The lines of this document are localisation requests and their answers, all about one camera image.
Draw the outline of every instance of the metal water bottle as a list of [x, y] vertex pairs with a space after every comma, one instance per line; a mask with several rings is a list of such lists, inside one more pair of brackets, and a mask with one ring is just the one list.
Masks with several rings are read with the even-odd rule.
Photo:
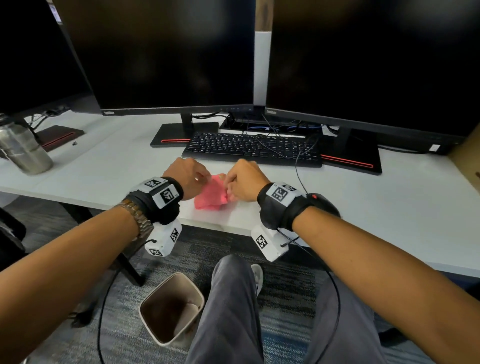
[[0, 149], [28, 175], [52, 168], [53, 160], [37, 142], [25, 120], [0, 114]]

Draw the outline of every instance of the shoe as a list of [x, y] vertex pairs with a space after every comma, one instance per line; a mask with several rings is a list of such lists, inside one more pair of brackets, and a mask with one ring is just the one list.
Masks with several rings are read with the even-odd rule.
[[262, 286], [264, 285], [264, 270], [258, 264], [251, 265], [253, 270], [253, 275], [255, 276], [255, 287], [257, 288], [257, 297], [262, 290]]

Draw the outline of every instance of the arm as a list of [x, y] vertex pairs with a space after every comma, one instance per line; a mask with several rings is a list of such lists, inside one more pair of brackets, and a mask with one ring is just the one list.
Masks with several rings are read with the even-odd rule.
[[[256, 201], [269, 183], [253, 162], [228, 173], [229, 193]], [[480, 362], [480, 303], [394, 245], [309, 207], [293, 230], [366, 304], [399, 328], [436, 363]]]
[[[190, 199], [209, 173], [179, 158], [163, 175]], [[0, 272], [0, 362], [20, 362], [47, 338], [137, 235], [130, 213], [114, 207]]]

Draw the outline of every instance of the keyboard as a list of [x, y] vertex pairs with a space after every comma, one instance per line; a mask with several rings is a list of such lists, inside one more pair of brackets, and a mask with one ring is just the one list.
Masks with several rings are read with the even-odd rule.
[[300, 152], [303, 154], [298, 158], [297, 166], [319, 168], [322, 159], [314, 146], [315, 142], [314, 138], [305, 142], [305, 138], [197, 132], [182, 157], [227, 162], [244, 158], [259, 164], [295, 166]]

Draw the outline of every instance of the waste bin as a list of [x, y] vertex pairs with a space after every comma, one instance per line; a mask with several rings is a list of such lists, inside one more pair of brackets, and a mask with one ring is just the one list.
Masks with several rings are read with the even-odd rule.
[[160, 283], [140, 304], [140, 318], [160, 346], [189, 347], [205, 298], [183, 273]]

